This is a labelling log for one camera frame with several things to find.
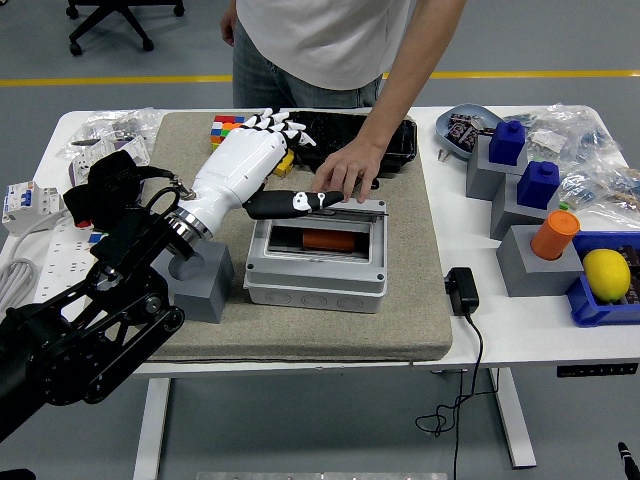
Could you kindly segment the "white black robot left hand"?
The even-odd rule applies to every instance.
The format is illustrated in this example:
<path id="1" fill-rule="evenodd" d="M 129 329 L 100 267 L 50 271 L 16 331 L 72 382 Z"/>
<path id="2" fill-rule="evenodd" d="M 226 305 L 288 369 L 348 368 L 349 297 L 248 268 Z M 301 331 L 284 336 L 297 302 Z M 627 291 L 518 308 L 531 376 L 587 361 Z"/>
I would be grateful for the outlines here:
<path id="1" fill-rule="evenodd" d="M 344 200 L 340 191 L 266 190 L 264 181 L 295 145 L 315 141 L 306 126 L 290 121 L 287 112 L 256 114 L 223 140 L 197 173 L 193 197 L 179 202 L 175 225 L 184 234 L 208 240 L 227 212 L 243 208 L 250 218 L 290 219 Z"/>

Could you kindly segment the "person's left hand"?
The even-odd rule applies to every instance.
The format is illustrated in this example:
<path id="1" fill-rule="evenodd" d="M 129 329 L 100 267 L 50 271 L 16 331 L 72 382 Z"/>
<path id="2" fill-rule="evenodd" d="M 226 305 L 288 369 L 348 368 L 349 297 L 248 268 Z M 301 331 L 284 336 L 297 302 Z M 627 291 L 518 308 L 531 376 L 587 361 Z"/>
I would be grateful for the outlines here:
<path id="1" fill-rule="evenodd" d="M 349 200 L 359 180 L 357 201 L 363 203 L 371 193 L 386 148 L 386 143 L 356 138 L 326 158 L 316 171 L 311 190 L 340 191 Z"/>

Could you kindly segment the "person's right hand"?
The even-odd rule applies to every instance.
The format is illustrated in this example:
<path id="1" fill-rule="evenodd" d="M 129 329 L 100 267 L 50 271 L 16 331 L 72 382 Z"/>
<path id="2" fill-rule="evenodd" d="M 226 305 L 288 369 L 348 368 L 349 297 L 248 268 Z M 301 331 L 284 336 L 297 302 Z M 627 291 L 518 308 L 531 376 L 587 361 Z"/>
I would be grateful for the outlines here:
<path id="1" fill-rule="evenodd" d="M 235 29 L 238 20 L 236 3 L 236 0 L 229 1 L 229 5 L 220 20 L 221 38 L 231 47 L 235 44 Z"/>

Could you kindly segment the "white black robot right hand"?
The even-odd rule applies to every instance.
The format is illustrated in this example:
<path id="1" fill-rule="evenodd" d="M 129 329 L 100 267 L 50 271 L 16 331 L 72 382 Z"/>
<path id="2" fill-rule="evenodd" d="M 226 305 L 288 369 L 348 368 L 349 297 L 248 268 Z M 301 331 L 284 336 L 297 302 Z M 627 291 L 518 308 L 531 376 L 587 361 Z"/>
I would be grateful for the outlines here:
<path id="1" fill-rule="evenodd" d="M 619 455 L 622 461 L 624 473 L 627 480 L 640 480 L 640 470 L 636 461 L 634 460 L 631 452 L 624 442 L 619 442 L 618 445 Z"/>

